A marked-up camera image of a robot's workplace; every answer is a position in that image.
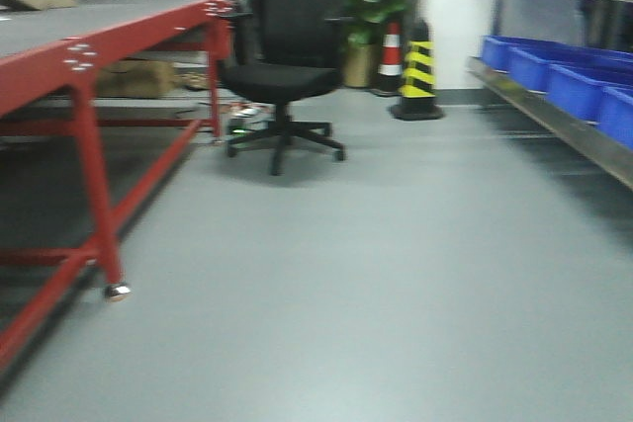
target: chair backrest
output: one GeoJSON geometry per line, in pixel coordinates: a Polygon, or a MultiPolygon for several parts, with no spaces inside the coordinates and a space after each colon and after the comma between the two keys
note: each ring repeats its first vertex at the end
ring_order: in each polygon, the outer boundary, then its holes
{"type": "Polygon", "coordinates": [[[264,0],[264,60],[298,66],[338,67],[340,16],[347,0],[264,0]]]}

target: plant pot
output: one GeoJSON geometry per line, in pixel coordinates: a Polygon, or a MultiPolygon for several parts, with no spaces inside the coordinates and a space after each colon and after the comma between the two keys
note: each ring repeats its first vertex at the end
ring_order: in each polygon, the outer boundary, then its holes
{"type": "Polygon", "coordinates": [[[377,66],[374,44],[349,44],[343,64],[343,84],[350,88],[368,88],[377,66]]]}

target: gray table top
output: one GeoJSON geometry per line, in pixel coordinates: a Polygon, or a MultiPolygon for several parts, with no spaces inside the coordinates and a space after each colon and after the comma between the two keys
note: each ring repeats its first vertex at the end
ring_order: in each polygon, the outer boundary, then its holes
{"type": "Polygon", "coordinates": [[[200,0],[80,0],[77,7],[1,12],[0,57],[111,27],[200,0]]]}

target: traffic cone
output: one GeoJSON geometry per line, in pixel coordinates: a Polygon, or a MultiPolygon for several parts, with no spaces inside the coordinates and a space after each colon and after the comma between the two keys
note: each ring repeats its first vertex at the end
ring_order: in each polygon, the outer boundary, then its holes
{"type": "Polygon", "coordinates": [[[432,50],[428,25],[419,19],[408,42],[405,58],[407,67],[403,75],[403,86],[400,88],[400,102],[389,107],[394,118],[402,121],[427,121],[444,117],[444,112],[435,105],[432,50]]]}
{"type": "Polygon", "coordinates": [[[383,62],[378,70],[375,86],[370,91],[376,96],[398,96],[402,75],[400,25],[397,22],[390,22],[383,41],[383,62]]]}

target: chair base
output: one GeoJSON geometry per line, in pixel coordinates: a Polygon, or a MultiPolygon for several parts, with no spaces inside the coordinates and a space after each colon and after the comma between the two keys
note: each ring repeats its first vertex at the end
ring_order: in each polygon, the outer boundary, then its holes
{"type": "Polygon", "coordinates": [[[292,145],[293,137],[303,138],[310,142],[331,147],[335,149],[334,158],[336,160],[345,160],[345,146],[336,140],[332,140],[330,138],[331,135],[332,126],[330,123],[296,123],[292,121],[290,116],[285,116],[269,122],[268,127],[263,130],[257,130],[228,140],[226,142],[226,155],[234,157],[237,154],[235,146],[238,144],[252,142],[260,138],[279,136],[270,164],[270,174],[278,176],[282,172],[281,165],[284,149],[288,145],[292,145]],[[322,130],[322,133],[317,133],[315,130],[322,130]]]}

